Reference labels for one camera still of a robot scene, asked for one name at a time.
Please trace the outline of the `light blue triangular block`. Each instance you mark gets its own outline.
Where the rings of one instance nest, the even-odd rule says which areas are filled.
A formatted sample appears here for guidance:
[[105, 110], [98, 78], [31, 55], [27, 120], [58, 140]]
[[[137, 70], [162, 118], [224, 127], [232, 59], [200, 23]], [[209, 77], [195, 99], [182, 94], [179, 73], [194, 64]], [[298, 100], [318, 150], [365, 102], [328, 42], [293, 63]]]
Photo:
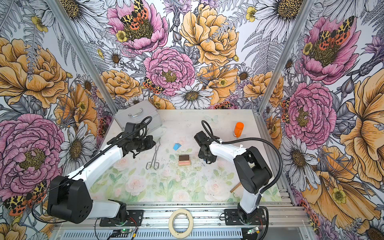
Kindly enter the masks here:
[[173, 149], [177, 151], [182, 145], [180, 143], [175, 143]]

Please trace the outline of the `dark brown block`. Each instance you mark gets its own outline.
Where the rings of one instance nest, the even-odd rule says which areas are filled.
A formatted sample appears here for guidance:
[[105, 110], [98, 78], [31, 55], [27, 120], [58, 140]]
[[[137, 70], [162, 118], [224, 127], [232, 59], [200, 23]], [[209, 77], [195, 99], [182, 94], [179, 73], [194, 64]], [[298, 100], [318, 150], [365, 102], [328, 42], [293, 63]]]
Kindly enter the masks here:
[[189, 155], [179, 155], [179, 161], [180, 162], [190, 161], [190, 156]]

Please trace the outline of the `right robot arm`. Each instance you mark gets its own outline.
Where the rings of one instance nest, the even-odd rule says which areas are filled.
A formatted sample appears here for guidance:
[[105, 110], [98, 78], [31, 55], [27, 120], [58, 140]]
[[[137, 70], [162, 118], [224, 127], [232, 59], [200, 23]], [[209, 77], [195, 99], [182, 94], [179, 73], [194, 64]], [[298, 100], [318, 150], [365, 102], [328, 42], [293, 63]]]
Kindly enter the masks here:
[[243, 224], [250, 224], [256, 216], [262, 198], [261, 190], [273, 177], [272, 171], [256, 147], [236, 147], [215, 142], [200, 131], [194, 136], [200, 147], [198, 157], [207, 164], [214, 163], [218, 157], [233, 163], [244, 193], [238, 204], [238, 216]]

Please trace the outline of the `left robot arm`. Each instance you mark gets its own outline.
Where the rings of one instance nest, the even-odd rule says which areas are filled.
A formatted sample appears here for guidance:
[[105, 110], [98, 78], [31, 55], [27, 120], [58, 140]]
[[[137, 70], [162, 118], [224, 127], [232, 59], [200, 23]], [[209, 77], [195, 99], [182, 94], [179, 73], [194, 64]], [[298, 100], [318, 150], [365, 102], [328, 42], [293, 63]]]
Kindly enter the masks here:
[[127, 123], [125, 130], [110, 139], [93, 158], [67, 176], [55, 177], [48, 190], [47, 213], [74, 224], [87, 219], [112, 219], [118, 224], [128, 220], [126, 204], [116, 200], [94, 200], [89, 191], [96, 180], [117, 161], [131, 153], [152, 149], [156, 143], [148, 135], [151, 117], [140, 123]]

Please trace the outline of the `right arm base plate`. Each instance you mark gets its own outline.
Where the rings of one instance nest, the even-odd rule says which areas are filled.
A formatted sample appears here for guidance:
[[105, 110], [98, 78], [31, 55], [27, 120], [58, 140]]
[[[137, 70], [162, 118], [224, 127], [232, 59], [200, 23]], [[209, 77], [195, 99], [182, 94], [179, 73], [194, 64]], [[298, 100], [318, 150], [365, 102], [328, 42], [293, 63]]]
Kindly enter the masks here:
[[242, 209], [225, 209], [224, 217], [227, 226], [237, 225], [266, 225], [267, 219], [264, 210], [256, 209], [248, 214]]

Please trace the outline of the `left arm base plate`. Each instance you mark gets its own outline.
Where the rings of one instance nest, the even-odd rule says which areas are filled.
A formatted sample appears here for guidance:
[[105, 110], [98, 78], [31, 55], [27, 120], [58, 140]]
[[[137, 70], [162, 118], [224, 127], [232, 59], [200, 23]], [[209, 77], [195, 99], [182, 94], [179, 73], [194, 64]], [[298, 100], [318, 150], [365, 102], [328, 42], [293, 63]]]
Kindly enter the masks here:
[[118, 219], [103, 218], [100, 227], [140, 227], [143, 220], [144, 210], [127, 210], [128, 218], [121, 222]]

